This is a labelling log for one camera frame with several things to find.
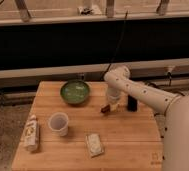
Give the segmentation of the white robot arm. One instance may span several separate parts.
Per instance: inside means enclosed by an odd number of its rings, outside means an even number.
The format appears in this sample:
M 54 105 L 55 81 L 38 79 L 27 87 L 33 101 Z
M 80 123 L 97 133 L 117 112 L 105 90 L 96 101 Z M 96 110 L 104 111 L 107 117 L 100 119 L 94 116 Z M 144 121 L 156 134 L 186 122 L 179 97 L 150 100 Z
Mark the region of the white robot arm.
M 106 97 L 117 102 L 125 92 L 166 116 L 162 171 L 189 171 L 189 95 L 181 96 L 130 79 L 126 66 L 105 73 Z

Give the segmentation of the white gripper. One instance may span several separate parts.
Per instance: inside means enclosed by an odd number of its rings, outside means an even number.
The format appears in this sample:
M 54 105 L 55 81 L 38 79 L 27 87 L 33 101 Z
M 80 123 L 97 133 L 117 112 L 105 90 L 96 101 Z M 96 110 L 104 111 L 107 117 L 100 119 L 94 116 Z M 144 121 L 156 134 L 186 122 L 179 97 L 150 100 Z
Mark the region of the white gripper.
M 116 111 L 119 106 L 121 91 L 113 87 L 108 87 L 106 91 L 107 104 L 110 106 L 110 111 Z

